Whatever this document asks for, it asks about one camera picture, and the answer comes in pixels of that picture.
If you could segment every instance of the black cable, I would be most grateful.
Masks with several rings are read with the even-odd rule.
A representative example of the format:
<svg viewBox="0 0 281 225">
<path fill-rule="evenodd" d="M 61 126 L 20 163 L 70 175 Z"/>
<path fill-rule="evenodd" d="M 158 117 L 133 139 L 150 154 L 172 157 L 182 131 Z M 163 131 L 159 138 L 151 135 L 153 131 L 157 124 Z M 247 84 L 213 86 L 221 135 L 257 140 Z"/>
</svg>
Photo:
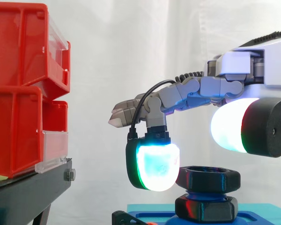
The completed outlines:
<svg viewBox="0 0 281 225">
<path fill-rule="evenodd" d="M 167 83 L 171 83 L 171 84 L 174 84 L 176 83 L 174 80 L 165 80 L 165 81 L 161 81 L 159 82 L 158 84 L 154 85 L 152 88 L 150 88 L 144 95 L 143 97 L 140 99 L 140 102 L 139 104 L 137 105 L 136 107 L 136 110 L 134 112 L 134 116 L 133 116 L 133 120 L 132 120 L 132 123 L 131 123 L 131 127 L 130 127 L 130 130 L 129 130 L 129 137 L 130 138 L 135 138 L 136 137 L 136 129 L 135 129 L 135 124 L 136 124 L 136 121 L 137 121 L 137 118 L 140 114 L 140 111 L 141 111 L 141 107 L 142 107 L 142 104 L 144 104 L 146 98 L 157 88 L 159 88 L 160 86 L 164 85 L 164 84 L 167 84 Z"/>
</svg>

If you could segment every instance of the black hex nut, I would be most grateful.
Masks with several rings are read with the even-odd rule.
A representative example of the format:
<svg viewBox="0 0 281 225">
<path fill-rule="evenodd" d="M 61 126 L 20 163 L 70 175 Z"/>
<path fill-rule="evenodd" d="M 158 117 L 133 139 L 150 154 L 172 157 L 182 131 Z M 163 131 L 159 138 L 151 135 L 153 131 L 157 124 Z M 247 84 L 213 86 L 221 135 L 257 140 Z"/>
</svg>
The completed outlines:
<svg viewBox="0 0 281 225">
<path fill-rule="evenodd" d="M 218 167 L 180 167 L 176 184 L 192 192 L 225 194 L 240 188 L 240 174 Z"/>
<path fill-rule="evenodd" d="M 237 217 L 237 199 L 227 196 L 223 202 L 195 201 L 187 194 L 175 201 L 175 213 L 179 218 L 196 223 L 229 223 Z"/>
</svg>

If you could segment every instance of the stacked storage bins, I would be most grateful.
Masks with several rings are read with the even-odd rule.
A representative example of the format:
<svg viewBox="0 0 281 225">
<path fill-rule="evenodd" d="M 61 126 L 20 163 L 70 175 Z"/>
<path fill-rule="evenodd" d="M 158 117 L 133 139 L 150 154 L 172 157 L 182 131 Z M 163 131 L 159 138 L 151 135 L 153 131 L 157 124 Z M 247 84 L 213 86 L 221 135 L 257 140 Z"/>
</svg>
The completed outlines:
<svg viewBox="0 0 281 225">
<path fill-rule="evenodd" d="M 70 43 L 47 6 L 0 2 L 0 175 L 66 163 Z"/>
</svg>

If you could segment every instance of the white glowing light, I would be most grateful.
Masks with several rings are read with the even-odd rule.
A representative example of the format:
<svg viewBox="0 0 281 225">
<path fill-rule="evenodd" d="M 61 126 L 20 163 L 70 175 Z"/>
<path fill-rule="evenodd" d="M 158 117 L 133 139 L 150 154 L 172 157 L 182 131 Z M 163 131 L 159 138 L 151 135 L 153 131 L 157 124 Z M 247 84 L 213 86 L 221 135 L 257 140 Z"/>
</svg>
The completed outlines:
<svg viewBox="0 0 281 225">
<path fill-rule="evenodd" d="M 241 138 L 244 113 L 258 98 L 243 98 L 220 107 L 211 120 L 214 140 L 223 148 L 246 152 Z"/>
</svg>

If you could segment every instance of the robotic arm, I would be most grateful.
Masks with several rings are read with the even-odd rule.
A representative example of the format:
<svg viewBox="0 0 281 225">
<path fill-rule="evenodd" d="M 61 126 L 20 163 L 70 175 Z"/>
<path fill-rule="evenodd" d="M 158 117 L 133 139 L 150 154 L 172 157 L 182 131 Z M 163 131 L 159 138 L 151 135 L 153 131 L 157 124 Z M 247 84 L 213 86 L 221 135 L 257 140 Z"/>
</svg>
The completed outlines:
<svg viewBox="0 0 281 225">
<path fill-rule="evenodd" d="M 221 132 L 228 132 L 228 135 L 216 138 L 213 133 L 218 143 L 222 140 L 230 142 L 228 145 L 219 143 L 222 147 L 234 150 L 236 145 L 241 145 L 240 151 L 250 154 L 281 156 L 281 32 L 256 38 L 214 57 L 206 62 L 203 72 L 181 75 L 175 81 L 162 84 L 169 82 L 171 85 L 157 92 L 153 92 L 154 88 L 151 88 L 135 99 L 116 104 L 112 110 L 109 120 L 111 125 L 117 128 L 131 125 L 126 146 L 126 164 L 129 179 L 135 187 L 148 189 L 144 180 L 149 176 L 146 173 L 142 176 L 138 167 L 140 155 L 145 161 L 148 154 L 151 157 L 152 154 L 156 156 L 156 152 L 164 152 L 153 153 L 152 149 L 141 147 L 160 147 L 161 144 L 167 146 L 171 143 L 166 115 L 175 110 L 182 111 L 209 104 L 219 106 L 216 114 L 223 111 L 226 114 L 214 115 L 212 125 L 214 120 L 221 123 L 229 121 L 227 125 L 221 126 Z M 137 137 L 134 127 L 141 120 L 147 124 L 148 133 L 144 138 Z M 237 140 L 230 134 L 233 129 L 239 136 Z M 166 165 L 167 169 L 163 171 L 169 171 L 173 165 L 176 168 L 177 163 L 173 162 L 177 161 L 178 157 L 171 162 L 147 165 L 147 168 L 164 168 Z"/>
</svg>

